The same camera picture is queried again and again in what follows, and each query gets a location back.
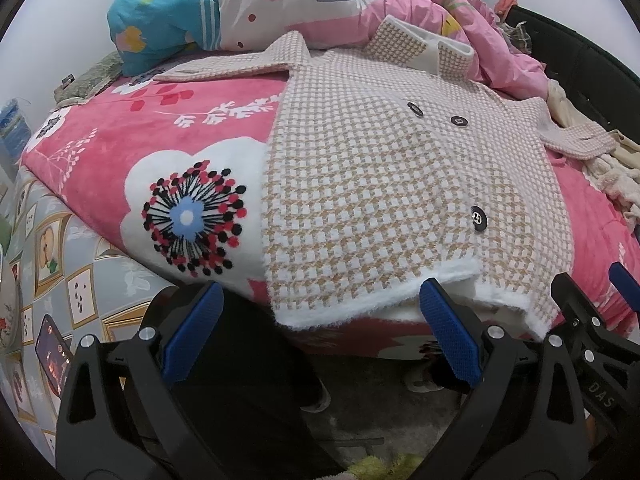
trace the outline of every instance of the coat button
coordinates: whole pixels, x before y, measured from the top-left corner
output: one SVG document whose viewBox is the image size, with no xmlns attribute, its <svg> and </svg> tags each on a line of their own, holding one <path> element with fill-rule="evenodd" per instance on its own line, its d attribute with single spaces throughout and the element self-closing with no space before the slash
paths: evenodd
<svg viewBox="0 0 640 480">
<path fill-rule="evenodd" d="M 464 117 L 460 117 L 457 115 L 451 118 L 451 122 L 456 126 L 460 126 L 461 128 L 466 128 L 469 124 L 469 121 L 467 121 Z"/>
<path fill-rule="evenodd" d="M 487 226 L 486 214 L 477 205 L 471 208 L 471 214 L 474 220 L 474 228 L 481 233 Z"/>
<path fill-rule="evenodd" d="M 415 103 L 409 102 L 406 104 L 409 109 L 416 114 L 418 117 L 424 117 L 424 112 L 420 110 L 419 106 Z"/>
</svg>

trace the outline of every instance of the shoe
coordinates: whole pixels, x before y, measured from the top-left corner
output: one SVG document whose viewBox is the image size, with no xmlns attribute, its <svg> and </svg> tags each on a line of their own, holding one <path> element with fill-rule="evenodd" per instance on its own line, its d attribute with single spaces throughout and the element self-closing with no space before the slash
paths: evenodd
<svg viewBox="0 0 640 480">
<path fill-rule="evenodd" d="M 404 386 L 414 394 L 427 394 L 439 392 L 442 386 L 438 386 L 431 380 L 429 366 L 431 363 L 419 364 L 404 375 Z"/>
<path fill-rule="evenodd" d="M 329 407 L 329 404 L 331 404 L 331 395 L 329 394 L 329 390 L 326 389 L 326 386 L 324 386 L 322 380 L 319 381 L 322 385 L 322 397 L 320 397 L 320 400 L 318 400 L 316 404 L 312 404 L 310 406 L 300 406 L 300 409 L 303 412 L 322 413 Z"/>
</svg>

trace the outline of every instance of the phone screen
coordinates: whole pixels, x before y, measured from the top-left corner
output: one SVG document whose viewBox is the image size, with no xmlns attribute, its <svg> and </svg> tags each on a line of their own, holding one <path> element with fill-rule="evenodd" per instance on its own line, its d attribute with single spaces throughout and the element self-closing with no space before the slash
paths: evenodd
<svg viewBox="0 0 640 480">
<path fill-rule="evenodd" d="M 36 354 L 51 389 L 61 397 L 73 355 L 49 314 L 45 314 L 42 320 L 40 334 L 36 341 Z"/>
</svg>

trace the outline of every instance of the headboard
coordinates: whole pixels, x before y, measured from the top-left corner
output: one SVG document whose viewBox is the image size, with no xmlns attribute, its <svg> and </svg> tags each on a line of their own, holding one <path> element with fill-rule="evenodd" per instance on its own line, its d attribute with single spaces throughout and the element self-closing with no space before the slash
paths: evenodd
<svg viewBox="0 0 640 480">
<path fill-rule="evenodd" d="M 522 7 L 512 7 L 507 23 L 527 22 L 533 57 L 546 63 L 567 97 L 607 130 L 620 130 L 640 143 L 640 78 L 609 52 L 574 30 Z"/>
</svg>

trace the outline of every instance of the silver screw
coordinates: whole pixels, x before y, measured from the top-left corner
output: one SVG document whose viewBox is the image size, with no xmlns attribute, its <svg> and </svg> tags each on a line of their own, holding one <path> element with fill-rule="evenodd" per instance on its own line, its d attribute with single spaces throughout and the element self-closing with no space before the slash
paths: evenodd
<svg viewBox="0 0 640 480">
<path fill-rule="evenodd" d="M 486 329 L 486 332 L 492 339 L 502 339 L 504 337 L 504 330 L 499 326 L 490 326 L 488 329 Z"/>
<path fill-rule="evenodd" d="M 551 343 L 551 346 L 555 346 L 556 348 L 560 348 L 562 346 L 562 338 L 556 334 L 549 336 L 549 342 Z"/>
<path fill-rule="evenodd" d="M 89 348 L 92 344 L 94 344 L 95 337 L 92 335 L 86 335 L 80 340 L 80 346 L 84 348 Z"/>
<path fill-rule="evenodd" d="M 156 336 L 156 329 L 152 326 L 145 326 L 140 332 L 138 332 L 138 337 L 142 339 L 142 341 L 149 341 Z"/>
</svg>

